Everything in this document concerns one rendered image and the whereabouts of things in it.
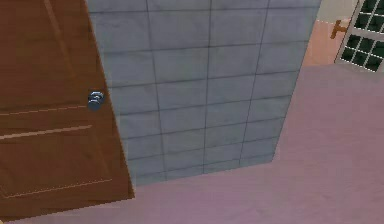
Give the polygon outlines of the silver round door knob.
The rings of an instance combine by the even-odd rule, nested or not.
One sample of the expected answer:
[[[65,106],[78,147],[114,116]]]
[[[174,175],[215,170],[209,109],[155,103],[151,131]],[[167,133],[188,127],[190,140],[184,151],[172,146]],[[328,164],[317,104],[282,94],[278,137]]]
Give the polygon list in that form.
[[[104,94],[100,91],[93,91],[88,95],[87,107],[92,111],[97,111],[104,103]]]

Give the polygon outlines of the brown wooden room door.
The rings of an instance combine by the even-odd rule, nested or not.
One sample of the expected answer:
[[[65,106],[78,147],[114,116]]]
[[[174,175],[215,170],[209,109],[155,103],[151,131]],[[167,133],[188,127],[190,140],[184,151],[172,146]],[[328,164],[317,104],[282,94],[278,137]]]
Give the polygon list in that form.
[[[133,196],[86,1],[0,0],[0,220]]]

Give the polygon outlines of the white glass-paned door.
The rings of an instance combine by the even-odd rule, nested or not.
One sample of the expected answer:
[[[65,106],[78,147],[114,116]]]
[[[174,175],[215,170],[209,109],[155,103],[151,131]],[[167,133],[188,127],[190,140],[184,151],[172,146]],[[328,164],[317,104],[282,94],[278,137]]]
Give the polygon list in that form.
[[[384,0],[358,0],[335,63],[384,74]]]

